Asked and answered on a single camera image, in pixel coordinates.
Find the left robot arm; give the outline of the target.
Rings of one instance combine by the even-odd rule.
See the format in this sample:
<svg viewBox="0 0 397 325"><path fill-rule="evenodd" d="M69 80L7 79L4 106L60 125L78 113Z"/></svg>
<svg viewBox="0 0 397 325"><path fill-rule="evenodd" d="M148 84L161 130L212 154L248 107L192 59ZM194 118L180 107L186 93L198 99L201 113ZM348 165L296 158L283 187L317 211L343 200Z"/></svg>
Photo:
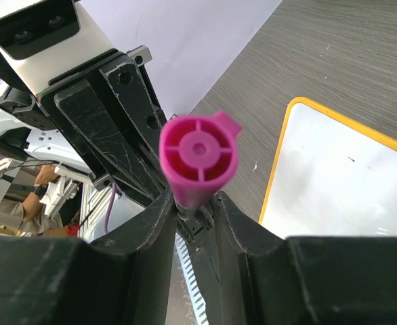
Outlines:
<svg viewBox="0 0 397 325"><path fill-rule="evenodd" d="M112 49L52 79L37 95L0 86L0 154L58 163L95 189L120 187L148 206L166 188L166 118L145 69L150 50Z"/></svg>

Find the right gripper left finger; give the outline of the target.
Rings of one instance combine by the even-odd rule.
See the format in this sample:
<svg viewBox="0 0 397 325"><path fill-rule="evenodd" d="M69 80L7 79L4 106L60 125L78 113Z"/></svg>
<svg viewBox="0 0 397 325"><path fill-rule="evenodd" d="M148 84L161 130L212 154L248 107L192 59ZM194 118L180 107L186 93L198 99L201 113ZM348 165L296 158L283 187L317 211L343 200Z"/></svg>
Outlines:
<svg viewBox="0 0 397 325"><path fill-rule="evenodd" d="M164 324L176 220L165 191L90 243L0 236L0 324Z"/></svg>

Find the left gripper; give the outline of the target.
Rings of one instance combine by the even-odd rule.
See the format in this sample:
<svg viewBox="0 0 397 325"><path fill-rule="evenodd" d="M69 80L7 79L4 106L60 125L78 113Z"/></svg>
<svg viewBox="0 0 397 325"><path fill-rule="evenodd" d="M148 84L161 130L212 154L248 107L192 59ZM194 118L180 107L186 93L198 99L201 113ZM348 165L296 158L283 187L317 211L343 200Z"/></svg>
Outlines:
<svg viewBox="0 0 397 325"><path fill-rule="evenodd" d="M59 131L75 158L47 150L43 158L81 171L95 185L116 183L147 207L165 188L159 165L159 138L167 122L145 65L150 50L115 49L50 81L32 95L8 87L0 110L23 127Z"/></svg>

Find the pink capped marker pen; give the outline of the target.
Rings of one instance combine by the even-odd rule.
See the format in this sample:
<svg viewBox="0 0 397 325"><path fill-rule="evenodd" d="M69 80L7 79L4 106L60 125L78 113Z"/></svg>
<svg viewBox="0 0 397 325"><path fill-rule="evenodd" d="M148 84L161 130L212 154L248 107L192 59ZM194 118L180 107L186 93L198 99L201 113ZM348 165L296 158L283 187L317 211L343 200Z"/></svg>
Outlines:
<svg viewBox="0 0 397 325"><path fill-rule="evenodd" d="M192 218L236 175L242 130L224 111L178 116L164 125L159 161L182 219Z"/></svg>

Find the yellow framed whiteboard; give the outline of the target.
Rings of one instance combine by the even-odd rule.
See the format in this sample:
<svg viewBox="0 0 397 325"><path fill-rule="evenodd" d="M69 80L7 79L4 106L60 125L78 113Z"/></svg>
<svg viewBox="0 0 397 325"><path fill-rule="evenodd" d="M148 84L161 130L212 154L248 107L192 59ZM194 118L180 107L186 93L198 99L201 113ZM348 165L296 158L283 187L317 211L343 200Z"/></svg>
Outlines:
<svg viewBox="0 0 397 325"><path fill-rule="evenodd" d="M259 224L281 238L397 236L397 140L294 98Z"/></svg>

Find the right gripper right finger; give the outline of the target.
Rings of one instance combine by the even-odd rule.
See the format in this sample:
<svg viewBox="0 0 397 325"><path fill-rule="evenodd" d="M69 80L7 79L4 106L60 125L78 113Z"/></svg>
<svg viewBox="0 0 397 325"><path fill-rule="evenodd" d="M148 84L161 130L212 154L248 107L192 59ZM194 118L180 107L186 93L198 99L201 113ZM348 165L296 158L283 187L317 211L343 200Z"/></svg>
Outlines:
<svg viewBox="0 0 397 325"><path fill-rule="evenodd" d="M397 237L279 238L215 198L224 324L397 324Z"/></svg>

